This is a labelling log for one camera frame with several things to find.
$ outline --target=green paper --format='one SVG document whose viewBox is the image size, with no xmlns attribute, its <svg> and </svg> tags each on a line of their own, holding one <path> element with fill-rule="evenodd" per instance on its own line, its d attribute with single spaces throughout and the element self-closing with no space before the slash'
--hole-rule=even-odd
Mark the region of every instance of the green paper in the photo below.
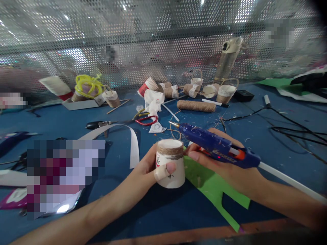
<svg viewBox="0 0 327 245">
<path fill-rule="evenodd" d="M 184 156 L 184 165 L 186 178 L 209 199 L 233 229 L 238 232 L 239 224 L 222 206 L 222 195 L 223 193 L 227 194 L 246 209 L 249 208 L 251 200 L 233 189 L 220 175 L 203 167 L 188 156 Z"/>
<path fill-rule="evenodd" d="M 296 94 L 299 96 L 311 94 L 308 91 L 302 91 L 302 88 L 303 88 L 302 84 L 290 85 L 292 80 L 293 80 L 293 78 L 290 78 L 290 79 L 288 79 L 288 78 L 266 79 L 266 80 L 259 81 L 257 83 L 262 84 L 262 85 L 272 86 L 275 88 L 281 88 L 287 92 L 290 92 L 292 94 Z"/>
</svg>

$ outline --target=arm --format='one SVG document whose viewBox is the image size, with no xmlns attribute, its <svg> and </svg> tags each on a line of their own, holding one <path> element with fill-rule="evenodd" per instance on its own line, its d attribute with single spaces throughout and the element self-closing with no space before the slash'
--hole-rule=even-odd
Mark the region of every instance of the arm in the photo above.
<svg viewBox="0 0 327 245">
<path fill-rule="evenodd" d="M 241 142 L 217 129 L 211 128 L 209 131 L 232 141 L 239 147 L 244 147 Z M 215 161 L 197 152 L 198 148 L 198 145 L 192 144 L 185 153 L 219 174 L 238 192 L 309 228 L 319 229 L 322 227 L 326 217 L 326 207 L 322 203 L 291 186 L 265 179 L 257 168 L 242 169 L 233 164 Z"/>
<path fill-rule="evenodd" d="M 12 245 L 86 244 L 104 227 L 134 207 L 158 180 L 176 170 L 173 162 L 154 170 L 156 152 L 155 144 L 130 175 L 106 196 L 39 227 L 17 239 Z"/>
</svg>

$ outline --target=workbench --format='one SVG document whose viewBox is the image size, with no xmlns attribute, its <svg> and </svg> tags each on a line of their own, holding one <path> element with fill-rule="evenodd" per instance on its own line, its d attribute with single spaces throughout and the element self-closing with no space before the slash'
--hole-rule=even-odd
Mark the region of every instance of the workbench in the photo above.
<svg viewBox="0 0 327 245">
<path fill-rule="evenodd" d="M 269 95 L 271 105 L 284 115 L 303 124 L 315 132 L 326 133 L 326 104 L 297 101 L 283 97 L 275 88 L 255 84 L 241 84 L 239 89 L 246 89 L 255 95 L 251 102 L 241 103 L 231 100 L 229 108 L 217 106 L 216 112 L 182 111 L 177 114 L 181 122 L 190 123 L 208 129 L 215 125 L 220 116 L 225 119 L 233 116 L 248 115 L 264 106 L 263 96 Z M 21 141 L 15 148 L 0 158 L 0 162 L 13 161 L 27 149 L 33 148 L 34 140 L 54 140 L 65 137 L 77 140 L 89 132 L 85 128 L 90 121 L 124 121 L 136 114 L 136 106 L 144 105 L 144 100 L 136 91 L 120 94 L 120 99 L 132 99 L 111 114 L 106 105 L 98 108 L 69 111 L 62 105 L 42 108 L 37 111 L 41 117 L 25 111 L 8 113 L 0 116 L 0 133 L 15 131 L 37 132 L 40 135 Z M 178 111 L 177 101 L 167 103 L 166 106 L 174 113 Z M 163 127 L 169 127 L 171 114 L 162 107 L 159 112 L 159 122 Z M 227 133 L 241 141 L 246 147 L 261 156 L 262 161 L 278 169 L 286 175 L 301 182 L 307 187 L 322 194 L 327 192 L 327 165 L 319 161 L 312 154 L 305 151 L 297 143 L 285 135 L 269 129 L 270 121 L 276 126 L 297 129 L 294 125 L 271 110 L 262 110 L 250 117 L 226 122 Z M 130 125 L 138 137 L 140 158 L 148 149 L 161 139 L 171 138 L 170 131 L 150 134 L 147 129 L 137 123 Z M 129 169 L 130 131 L 126 127 L 110 129 L 109 137 L 101 136 L 99 140 L 106 140 L 105 176 L 86 187 L 81 202 L 90 203 L 117 187 L 131 172 Z M 327 160 L 326 147 L 303 142 L 306 147 Z M 0 165 L 5 169 L 10 165 Z M 268 179 L 281 182 L 276 177 L 260 172 Z M 12 188 L 0 187 L 0 198 L 3 199 Z M 244 232 L 261 232 L 282 229 L 285 226 L 296 225 L 283 215 L 272 211 L 254 201 L 249 210 L 244 209 L 228 196 L 223 197 L 224 208 L 241 224 Z M 60 218 L 55 215 L 47 218 L 28 220 L 20 217 L 19 210 L 0 210 L 0 237 L 1 244 L 7 244 L 18 237 Z M 114 221 L 96 235 L 90 243 L 139 244 L 147 243 L 178 243 L 205 238 L 222 238 L 237 235 L 221 216 L 216 208 L 198 191 L 188 180 L 178 189 L 165 189 L 158 184 L 154 185 L 146 196 L 127 214 Z"/>
</svg>

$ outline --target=black box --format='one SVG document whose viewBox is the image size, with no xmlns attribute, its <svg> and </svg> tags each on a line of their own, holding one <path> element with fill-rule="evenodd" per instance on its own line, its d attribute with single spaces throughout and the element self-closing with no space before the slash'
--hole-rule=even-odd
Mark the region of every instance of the black box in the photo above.
<svg viewBox="0 0 327 245">
<path fill-rule="evenodd" d="M 246 90 L 237 90 L 233 98 L 237 99 L 240 102 L 248 102 L 253 99 L 254 95 Z"/>
</svg>

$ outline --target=finger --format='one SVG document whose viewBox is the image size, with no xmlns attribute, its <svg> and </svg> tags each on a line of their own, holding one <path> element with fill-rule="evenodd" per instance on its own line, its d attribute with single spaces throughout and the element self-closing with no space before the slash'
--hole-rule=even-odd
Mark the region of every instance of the finger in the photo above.
<svg viewBox="0 0 327 245">
<path fill-rule="evenodd" d="M 189 145 L 187 148 L 186 148 L 186 150 L 185 150 L 185 152 L 184 152 L 184 155 L 187 155 L 189 152 L 191 152 L 191 151 L 198 151 L 200 149 L 200 146 L 199 145 L 197 145 L 197 144 L 195 144 L 195 143 L 193 143 L 193 144 L 191 144 L 191 145 Z"/>
<path fill-rule="evenodd" d="M 220 131 L 218 129 L 209 128 L 208 131 L 211 132 L 211 133 L 214 133 L 214 134 L 218 135 L 219 137 L 222 137 L 222 138 L 225 138 L 225 139 L 231 141 L 233 143 L 233 145 L 236 145 L 236 146 L 242 147 L 242 148 L 244 147 L 244 145 L 240 141 L 232 138 L 228 134 L 226 134 L 226 133 L 224 133 L 224 132 L 222 132 L 222 131 Z"/>
<path fill-rule="evenodd" d="M 197 151 L 191 151 L 188 156 L 192 158 L 194 161 L 200 163 L 202 166 L 211 169 L 214 172 L 219 172 L 221 167 L 225 167 L 225 163 L 218 162 L 213 160 L 212 158 L 206 156 L 203 153 Z"/>
<path fill-rule="evenodd" d="M 154 185 L 157 181 L 166 178 L 176 171 L 176 163 L 169 162 L 165 165 L 161 165 L 152 172 L 146 174 L 148 182 L 150 185 Z"/>
</svg>

